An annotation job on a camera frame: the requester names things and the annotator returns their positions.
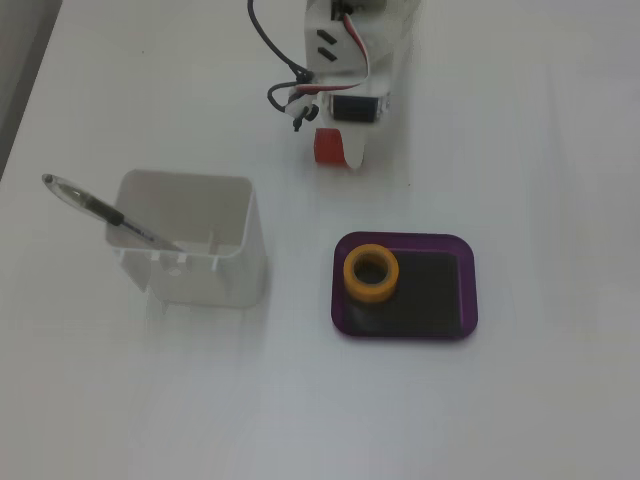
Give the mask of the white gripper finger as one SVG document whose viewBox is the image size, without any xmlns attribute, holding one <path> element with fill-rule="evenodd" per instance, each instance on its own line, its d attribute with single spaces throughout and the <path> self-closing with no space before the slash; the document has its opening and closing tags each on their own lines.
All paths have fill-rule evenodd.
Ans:
<svg viewBox="0 0 640 480">
<path fill-rule="evenodd" d="M 346 165 L 351 170 L 361 167 L 366 144 L 372 128 L 364 124 L 345 125 L 339 128 Z"/>
</svg>

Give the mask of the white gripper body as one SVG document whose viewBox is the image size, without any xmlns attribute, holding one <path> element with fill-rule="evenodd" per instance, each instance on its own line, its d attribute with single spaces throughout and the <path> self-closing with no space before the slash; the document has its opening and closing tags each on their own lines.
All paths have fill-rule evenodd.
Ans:
<svg viewBox="0 0 640 480">
<path fill-rule="evenodd" d="M 329 121 L 377 123 L 413 40 L 414 1 L 308 1 L 307 68 Z"/>
</svg>

